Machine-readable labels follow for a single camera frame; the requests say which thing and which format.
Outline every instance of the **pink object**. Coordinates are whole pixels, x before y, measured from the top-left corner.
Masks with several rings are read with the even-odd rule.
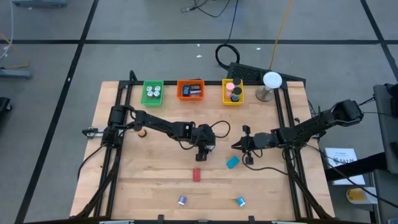
[[[226,89],[227,90],[232,91],[232,90],[234,90],[234,88],[235,88],[234,83],[227,83],[226,84]]]
[[[226,91],[225,92],[225,98],[231,98],[232,97],[232,92],[231,91]]]

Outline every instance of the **wooden tabletop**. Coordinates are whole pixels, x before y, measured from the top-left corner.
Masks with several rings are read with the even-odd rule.
[[[106,126],[116,99],[117,86],[117,82],[103,82],[93,126]],[[309,119],[303,83],[289,82],[288,87],[294,117],[301,121]],[[163,214],[167,220],[247,220],[250,215],[254,215],[256,220],[294,220],[287,176],[274,170],[249,170],[242,163],[233,169],[226,166],[233,156],[242,157],[241,151],[231,149],[231,145],[239,141],[243,134],[242,125],[250,126],[252,133],[269,133],[270,129],[279,128],[275,100],[267,103],[259,101],[254,94],[256,88],[244,87],[243,105],[225,106],[222,103],[221,86],[205,86],[204,100],[190,102],[180,101],[176,97],[177,86],[165,85],[162,106],[151,108],[141,104],[142,85],[134,85],[130,105],[137,110],[145,110],[171,122],[194,121],[197,125],[211,125],[223,119],[231,124],[231,132],[226,138],[216,139],[216,148],[208,154],[206,162],[196,162],[197,148],[185,151],[164,133],[146,129],[148,135],[140,138],[134,131],[127,131],[112,218],[155,220],[159,214]],[[281,99],[286,117],[282,92]],[[227,125],[217,124],[213,130],[216,135],[222,136],[227,131]],[[100,141],[100,138],[88,140],[85,157],[99,147]],[[318,146],[313,140],[309,144]],[[104,150],[83,167],[71,215],[80,212],[98,188],[103,159]],[[302,160],[308,189],[333,216],[319,152],[304,148]],[[253,167],[264,166],[286,171],[282,150],[266,149],[262,158],[254,157]],[[193,168],[201,169],[201,182],[192,181]],[[297,192],[304,217],[299,188]],[[177,203],[180,195],[187,197],[183,207]],[[239,207],[236,202],[238,197],[245,199],[245,206]],[[107,199],[108,192],[104,194],[101,214],[104,214]]]

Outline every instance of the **cable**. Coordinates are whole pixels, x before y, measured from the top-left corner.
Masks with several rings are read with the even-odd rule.
[[[213,125],[211,125],[210,127],[213,128],[213,126],[215,126],[216,124],[220,124],[220,123],[226,123],[228,125],[228,131],[226,132],[226,134],[224,136],[216,136],[216,138],[225,138],[229,132],[231,131],[231,125],[227,122],[227,121],[217,121],[216,123],[214,123]]]
[[[386,114],[386,113],[379,113],[379,112],[362,112],[362,113],[382,114],[382,115],[386,115],[386,116],[391,116],[391,117],[393,117],[393,118],[397,118],[397,117],[395,117],[395,116],[393,116],[393,115],[391,115],[391,114]]]
[[[255,151],[252,151],[252,152],[253,152],[253,154],[256,155],[258,158],[261,158],[261,157],[262,157],[262,149],[260,149],[261,156],[257,155],[257,153],[256,153]]]
[[[314,146],[311,146],[311,145],[309,145],[309,144],[306,144],[306,146],[311,147],[311,148],[313,148],[314,150],[318,151],[318,152],[320,153],[321,158],[323,159],[323,161],[324,161],[326,164],[328,164],[328,165],[330,166],[330,168],[332,168],[334,171],[336,171],[336,172],[337,172],[340,176],[342,176],[344,179],[347,179],[349,182],[351,182],[355,187],[359,187],[360,189],[362,189],[363,191],[365,191],[365,192],[368,193],[369,195],[371,195],[371,196],[373,196],[373,197],[379,199],[380,201],[382,201],[382,202],[384,202],[384,203],[386,203],[386,204],[388,204],[388,205],[391,205],[391,206],[393,206],[394,208],[398,208],[398,205],[396,205],[396,204],[394,204],[394,203],[392,203],[392,202],[390,202],[390,201],[388,201],[388,200],[386,200],[386,199],[384,199],[384,198],[381,198],[381,197],[379,197],[379,196],[373,194],[372,192],[366,190],[364,187],[359,186],[358,184],[356,184],[355,182],[353,182],[352,180],[350,180],[349,177],[347,177],[347,175],[345,175],[344,173],[342,173],[342,171],[338,170],[336,167],[333,167],[333,166],[325,159],[325,157],[324,157],[325,155],[323,155],[322,151],[321,151],[319,148],[314,147]]]
[[[211,16],[211,17],[213,17],[213,18],[217,18],[217,17],[220,17],[220,15],[222,15],[222,13],[225,11],[225,9],[226,9],[226,7],[228,6],[228,4],[229,4],[230,1],[231,1],[231,0],[228,0],[228,2],[225,4],[224,9],[223,9],[217,16],[211,15],[210,13],[205,12],[204,10],[202,10],[202,9],[200,8],[200,6],[197,5],[197,0],[193,0],[193,3],[195,3],[195,6],[196,6],[197,9],[199,9],[201,12],[203,12],[203,13],[206,14],[207,16]]]
[[[276,40],[275,40],[275,44],[274,44],[274,50],[272,51],[271,64],[269,65],[269,70],[272,70],[272,65],[274,63],[276,50],[278,48],[278,40],[279,40],[280,34],[282,33],[282,30],[283,30],[283,28],[285,26],[286,18],[289,15],[290,8],[292,7],[292,4],[293,4],[293,0],[290,0],[289,1],[289,5],[287,6],[287,9],[285,11],[285,16],[284,16],[284,19],[282,20],[282,24],[280,25],[280,28],[279,28],[279,31],[278,31],[278,35],[276,36]]]
[[[79,171],[77,172],[77,180],[79,180],[79,176],[80,176],[80,171],[81,168],[83,168],[83,166],[85,165],[85,163],[91,158],[93,157],[98,151],[100,151],[104,146],[100,146],[99,148],[97,148],[97,150],[95,150],[93,153],[91,153],[80,165],[79,167]]]
[[[11,48],[12,41],[14,40],[14,7],[12,5],[12,1],[10,0],[10,9],[11,9],[11,39],[10,42],[8,43],[8,47],[6,50],[3,52],[3,54],[0,56],[0,59],[2,59],[8,52],[8,50]]]
[[[366,103],[370,103],[370,102],[373,102],[373,101],[374,101],[374,96],[372,96],[372,98],[370,98],[368,100],[365,100],[364,102],[360,103],[358,106],[362,106],[362,105],[365,105]]]
[[[240,61],[241,61],[241,55],[239,54],[239,51],[238,51],[234,46],[228,44],[229,40],[231,39],[232,30],[233,30],[233,28],[234,28],[235,17],[236,17],[236,10],[237,10],[237,8],[238,8],[238,2],[239,2],[239,0],[236,0],[235,11],[234,11],[234,17],[233,17],[233,19],[232,19],[231,30],[229,31],[228,40],[227,40],[224,44],[221,44],[221,45],[219,45],[219,46],[216,48],[216,61],[217,61],[218,65],[220,65],[223,69],[225,69],[225,70],[227,70],[227,71],[228,71],[228,69],[229,69],[229,65],[223,64],[223,63],[220,61],[220,59],[218,58],[218,51],[219,51],[221,48],[227,47],[227,48],[231,49],[231,50],[235,53],[235,55],[236,55],[236,62],[235,62],[235,63],[240,63]]]
[[[206,0],[204,3],[202,3],[201,5],[199,5],[199,6],[188,6],[188,7],[183,7],[183,8],[181,8],[180,9],[180,12],[181,13],[186,13],[186,12],[190,12],[190,11],[194,11],[195,9],[197,9],[198,7],[200,7],[200,6],[203,6],[204,4],[206,4],[208,2],[208,0]]]
[[[7,39],[7,37],[6,37],[4,34],[0,33],[0,36],[8,43],[11,47],[13,47],[15,50],[19,50],[19,49],[17,48],[17,46],[15,46],[15,44],[11,43],[11,41],[10,41],[9,39]],[[21,54],[22,57],[26,60],[26,64],[24,64],[24,65],[13,65],[13,66],[8,66],[8,67],[5,67],[5,69],[17,69],[17,68],[27,68],[27,67],[29,67],[29,66],[30,66],[30,60],[29,60],[22,52],[20,52],[20,54]]]
[[[281,174],[289,175],[288,173],[283,172],[283,171],[281,171],[281,170],[279,170],[279,169],[276,169],[276,168],[274,168],[274,167],[262,167],[262,168],[252,168],[252,167],[249,167],[249,166],[244,162],[244,157],[245,157],[246,155],[247,155],[247,153],[244,153],[244,154],[243,154],[243,156],[242,156],[242,163],[243,163],[244,166],[246,166],[247,168],[249,168],[249,169],[251,169],[251,170],[260,171],[260,170],[265,170],[265,169],[272,169],[272,170],[274,170],[274,171],[280,172]]]

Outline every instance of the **small orange object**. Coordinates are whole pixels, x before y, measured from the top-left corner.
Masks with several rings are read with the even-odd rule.
[[[195,168],[193,170],[193,181],[200,182],[200,169],[199,168]]]
[[[145,130],[145,129],[142,129],[142,130],[140,130],[139,132],[138,132],[138,136],[140,136],[140,137],[145,137],[145,136],[147,136],[147,131]]]

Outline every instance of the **black cable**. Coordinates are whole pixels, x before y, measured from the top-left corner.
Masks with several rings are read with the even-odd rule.
[[[202,9],[200,8],[200,6],[197,5],[197,0],[193,0],[193,3],[195,4],[195,7],[196,7],[197,9],[199,9],[201,12],[203,12],[203,13],[206,14],[207,16],[211,16],[211,17],[213,17],[213,18],[217,18],[217,17],[220,17],[220,15],[222,15],[222,13],[225,11],[225,9],[226,9],[226,7],[228,6],[228,4],[229,4],[230,1],[231,1],[231,0],[228,0],[228,2],[225,4],[224,9],[223,9],[217,16],[211,15],[210,13],[205,12],[204,10],[202,10]]]
[[[260,152],[261,152],[261,155],[260,155],[260,156],[257,155],[257,153],[256,153],[255,151],[252,151],[252,152],[253,152],[253,154],[256,155],[258,158],[261,158],[261,157],[262,157],[262,149],[260,149]]]
[[[350,180],[349,177],[347,177],[347,175],[345,175],[344,173],[342,173],[342,171],[338,170],[336,167],[333,167],[333,166],[325,159],[325,157],[324,157],[322,151],[321,151],[319,148],[314,147],[314,146],[311,146],[311,145],[309,145],[309,144],[306,144],[306,146],[311,147],[311,148],[317,150],[317,151],[320,153],[321,158],[323,159],[323,161],[324,161],[326,164],[328,164],[328,165],[330,166],[330,168],[332,168],[334,171],[336,171],[336,172],[337,172],[340,176],[342,176],[344,179],[347,179],[349,182],[351,182],[355,187],[358,187],[358,188],[362,189],[363,191],[365,191],[365,192],[368,193],[369,195],[372,195],[373,197],[379,199],[380,201],[382,201],[382,202],[384,202],[384,203],[386,203],[386,204],[388,204],[388,205],[393,206],[394,208],[398,208],[398,205],[396,205],[396,204],[394,204],[394,203],[392,203],[392,202],[390,202],[390,201],[388,201],[388,200],[386,200],[386,199],[384,199],[384,198],[381,198],[381,197],[379,197],[379,196],[373,194],[372,192],[366,190],[364,187],[359,186],[358,184],[356,184],[355,182],[353,182],[352,180]]]
[[[295,154],[294,154],[294,156],[292,157],[292,158],[290,158],[290,159],[287,159],[286,157],[285,157],[285,154],[284,154],[284,151],[287,149],[287,147],[286,148],[284,148],[283,150],[282,150],[282,158],[284,159],[284,160],[286,160],[287,162],[290,162],[290,161],[293,161],[293,160],[295,160],[296,158],[297,158],[297,152],[295,151]]]
[[[79,167],[79,171],[77,172],[77,180],[79,180],[79,176],[80,176],[80,171],[81,168],[83,168],[83,166],[85,165],[85,163],[91,158],[93,157],[98,151],[100,151],[104,146],[100,146],[99,148],[97,148],[93,153],[91,153],[80,165]]]
[[[232,25],[231,25],[231,30],[229,31],[228,40],[227,40],[224,44],[221,44],[221,45],[219,45],[219,46],[216,48],[216,61],[217,61],[217,63],[218,63],[223,69],[225,69],[225,70],[227,70],[227,71],[228,71],[228,69],[229,69],[229,65],[223,64],[223,63],[220,61],[220,59],[218,58],[218,51],[219,51],[221,48],[227,47],[227,48],[231,49],[231,50],[235,53],[235,55],[236,55],[236,62],[235,62],[235,63],[240,63],[240,60],[241,60],[241,55],[239,54],[239,51],[238,51],[234,46],[228,44],[228,42],[229,42],[229,40],[230,40],[230,38],[231,38],[232,30],[233,30],[234,23],[235,23],[236,9],[238,8],[238,2],[239,2],[239,0],[236,0],[235,11],[234,11],[234,17],[233,17],[233,19],[232,19]]]
[[[311,101],[310,100],[307,100],[307,101],[308,101],[308,104],[310,105],[310,112],[313,111],[313,112],[311,112],[311,114],[313,113],[313,114],[317,115],[317,112],[315,112],[315,109],[313,108]]]
[[[384,86],[386,87],[388,94],[390,94],[391,96],[394,96],[394,95],[391,93],[390,88],[388,88],[388,84],[386,83],[386,84],[384,84]]]
[[[362,112],[362,113],[382,114],[382,115],[391,116],[391,117],[393,117],[393,118],[396,118],[395,116],[393,116],[393,115],[391,115],[391,114],[386,114],[386,113],[379,113],[379,112]]]
[[[365,105],[366,103],[370,103],[374,101],[374,96],[372,96],[372,98],[365,100],[364,102],[360,103],[358,106],[362,106]]]
[[[283,171],[281,171],[281,170],[279,170],[279,169],[276,169],[276,168],[274,168],[274,167],[262,167],[262,168],[252,168],[252,167],[249,167],[249,166],[244,162],[244,157],[245,157],[246,155],[247,155],[247,153],[244,153],[244,154],[243,154],[243,156],[242,156],[242,163],[243,163],[244,166],[246,166],[247,168],[249,168],[249,169],[251,169],[251,170],[260,171],[260,170],[265,170],[265,169],[272,169],[272,170],[274,170],[274,171],[280,172],[281,174],[288,175],[288,173],[283,172]]]
[[[208,0],[206,0],[204,3],[200,4],[199,6],[188,6],[188,7],[183,7],[180,9],[180,12],[182,13],[186,13],[186,12],[190,12],[190,11],[194,11],[195,9],[197,9],[200,6],[203,6],[204,4],[206,4],[208,2]]]
[[[213,128],[216,124],[220,124],[220,123],[226,123],[228,125],[228,131],[226,132],[226,134],[224,136],[216,136],[216,138],[225,138],[229,134],[229,132],[231,131],[231,125],[227,121],[224,121],[224,120],[217,121],[216,123],[214,123],[210,127]]]

